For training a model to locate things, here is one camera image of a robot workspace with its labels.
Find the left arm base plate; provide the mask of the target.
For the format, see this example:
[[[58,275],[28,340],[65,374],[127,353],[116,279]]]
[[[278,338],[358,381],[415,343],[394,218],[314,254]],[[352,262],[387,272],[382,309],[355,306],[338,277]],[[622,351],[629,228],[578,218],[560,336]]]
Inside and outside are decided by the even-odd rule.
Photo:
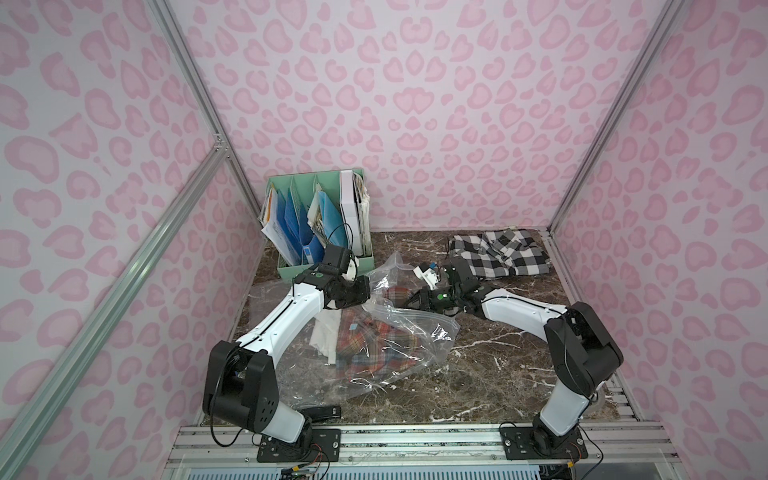
[[[336,428],[309,428],[293,443],[263,437],[258,442],[257,462],[337,462],[340,456],[341,433],[342,431]]]

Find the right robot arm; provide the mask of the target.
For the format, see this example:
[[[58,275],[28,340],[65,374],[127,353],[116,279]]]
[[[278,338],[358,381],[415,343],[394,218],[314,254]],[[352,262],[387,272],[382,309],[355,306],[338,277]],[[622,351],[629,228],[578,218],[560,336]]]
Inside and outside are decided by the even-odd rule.
[[[533,451],[545,457],[574,443],[579,421],[599,388],[624,362],[618,343],[594,309],[584,302],[569,306],[540,302],[483,284],[460,257],[451,257],[442,266],[424,262],[413,273],[426,285],[411,294],[406,308],[472,314],[547,344],[557,381],[534,417],[529,438]]]

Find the black white plaid shirt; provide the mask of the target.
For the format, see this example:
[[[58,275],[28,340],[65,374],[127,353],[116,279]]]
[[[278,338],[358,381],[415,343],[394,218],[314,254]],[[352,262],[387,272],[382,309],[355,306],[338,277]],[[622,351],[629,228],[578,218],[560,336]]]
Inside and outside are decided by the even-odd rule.
[[[550,273],[547,253],[528,230],[454,235],[448,246],[450,256],[464,259],[472,274],[482,279]]]

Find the clear plastic vacuum bag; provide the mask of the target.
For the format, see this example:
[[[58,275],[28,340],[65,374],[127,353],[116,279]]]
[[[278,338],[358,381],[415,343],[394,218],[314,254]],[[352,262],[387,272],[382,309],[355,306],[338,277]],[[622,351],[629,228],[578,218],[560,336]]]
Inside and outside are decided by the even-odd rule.
[[[295,409],[385,394],[447,360],[460,327],[448,316],[406,310],[424,282],[395,252],[368,274],[371,297],[324,310],[289,341],[275,367],[282,402]]]

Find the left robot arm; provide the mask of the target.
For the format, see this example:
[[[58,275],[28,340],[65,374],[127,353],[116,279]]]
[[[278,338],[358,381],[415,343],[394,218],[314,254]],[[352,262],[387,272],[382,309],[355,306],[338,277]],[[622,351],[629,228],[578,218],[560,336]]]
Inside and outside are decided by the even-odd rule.
[[[311,420],[282,403],[275,367],[305,325],[320,312],[361,305],[369,279],[351,277],[354,255],[330,245],[324,259],[296,276],[286,296],[252,330],[211,350],[202,410],[213,420],[288,444],[309,435]]]

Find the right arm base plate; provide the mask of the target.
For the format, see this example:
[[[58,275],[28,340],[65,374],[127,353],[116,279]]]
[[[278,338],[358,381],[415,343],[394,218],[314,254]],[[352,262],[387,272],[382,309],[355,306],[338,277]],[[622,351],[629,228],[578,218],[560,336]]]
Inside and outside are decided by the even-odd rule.
[[[589,457],[577,426],[563,436],[556,436],[544,426],[504,424],[500,426],[499,434],[507,460],[568,460],[577,463]]]

